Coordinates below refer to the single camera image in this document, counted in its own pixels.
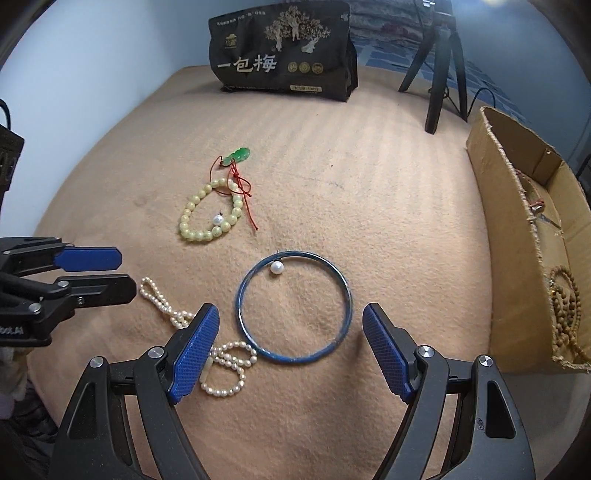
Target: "white pearl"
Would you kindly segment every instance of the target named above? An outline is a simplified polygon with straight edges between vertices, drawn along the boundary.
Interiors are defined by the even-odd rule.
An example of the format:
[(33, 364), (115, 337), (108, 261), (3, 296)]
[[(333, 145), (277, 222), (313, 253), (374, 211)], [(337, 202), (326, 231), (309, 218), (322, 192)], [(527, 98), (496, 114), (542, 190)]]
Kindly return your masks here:
[(271, 272), (274, 273), (275, 275), (281, 275), (283, 273), (283, 269), (284, 269), (284, 265), (282, 262), (280, 262), (279, 260), (275, 260), (272, 264), (271, 264)]

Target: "green jade pendant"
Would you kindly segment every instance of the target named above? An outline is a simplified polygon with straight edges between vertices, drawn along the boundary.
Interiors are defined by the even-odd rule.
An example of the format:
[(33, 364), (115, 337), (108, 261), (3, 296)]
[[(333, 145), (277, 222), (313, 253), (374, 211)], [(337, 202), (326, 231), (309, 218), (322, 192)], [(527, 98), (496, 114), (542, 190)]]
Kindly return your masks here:
[(229, 167), (234, 160), (236, 163), (240, 163), (241, 161), (245, 161), (248, 157), (251, 156), (250, 149), (246, 147), (241, 147), (236, 150), (233, 154), (228, 155), (222, 159), (222, 166)]

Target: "gold logo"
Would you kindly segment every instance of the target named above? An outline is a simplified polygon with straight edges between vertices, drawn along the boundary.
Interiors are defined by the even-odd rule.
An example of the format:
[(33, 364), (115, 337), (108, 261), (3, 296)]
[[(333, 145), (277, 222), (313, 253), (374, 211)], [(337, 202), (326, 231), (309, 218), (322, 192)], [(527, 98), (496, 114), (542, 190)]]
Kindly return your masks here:
[(236, 34), (230, 33), (226, 37), (226, 48), (236, 48), (236, 39), (237, 39)]

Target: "pearl necklace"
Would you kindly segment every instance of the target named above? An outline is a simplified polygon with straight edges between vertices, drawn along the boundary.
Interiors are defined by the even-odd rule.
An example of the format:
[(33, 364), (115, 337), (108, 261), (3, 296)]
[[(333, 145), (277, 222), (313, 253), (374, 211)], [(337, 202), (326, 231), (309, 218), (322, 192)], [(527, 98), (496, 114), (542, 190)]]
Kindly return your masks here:
[[(158, 289), (156, 282), (149, 277), (142, 278), (142, 283), (139, 287), (139, 294), (143, 298), (149, 300), (162, 313), (170, 316), (170, 323), (172, 323), (177, 329), (188, 327), (189, 323), (195, 317), (195, 314), (192, 312), (187, 312), (186, 310), (174, 310), (170, 306), (168, 300), (166, 300), (166, 297), (164, 297), (162, 292), (160, 292)], [(242, 359), (230, 355), (228, 351), (232, 350), (233, 348), (243, 348), (247, 351), (249, 358)], [(244, 388), (244, 380), (246, 379), (244, 369), (253, 366), (257, 360), (258, 357), (256, 350), (251, 345), (248, 345), (243, 341), (225, 343), (221, 347), (212, 347), (209, 351), (209, 356), (207, 357), (205, 365), (203, 366), (203, 370), (201, 371), (201, 375), (199, 376), (201, 389), (208, 395), (212, 395), (214, 397), (233, 396)], [(220, 365), (221, 367), (234, 370), (238, 375), (238, 383), (228, 390), (217, 390), (208, 386), (207, 377), (214, 363)]]

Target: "cardboard box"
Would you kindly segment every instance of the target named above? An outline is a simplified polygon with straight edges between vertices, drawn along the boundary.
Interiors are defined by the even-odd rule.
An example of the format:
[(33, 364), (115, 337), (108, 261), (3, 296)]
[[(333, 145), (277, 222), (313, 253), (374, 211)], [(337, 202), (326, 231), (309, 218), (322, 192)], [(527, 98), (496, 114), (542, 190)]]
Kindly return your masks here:
[[(591, 212), (579, 182), (551, 146), (490, 107), (480, 110), (466, 146), (491, 250), (489, 354), (502, 372), (589, 373), (585, 355), (591, 356)], [(545, 221), (532, 213), (520, 172), (543, 197)], [(565, 263), (580, 293), (576, 341), (583, 356), (557, 344), (548, 276)]]

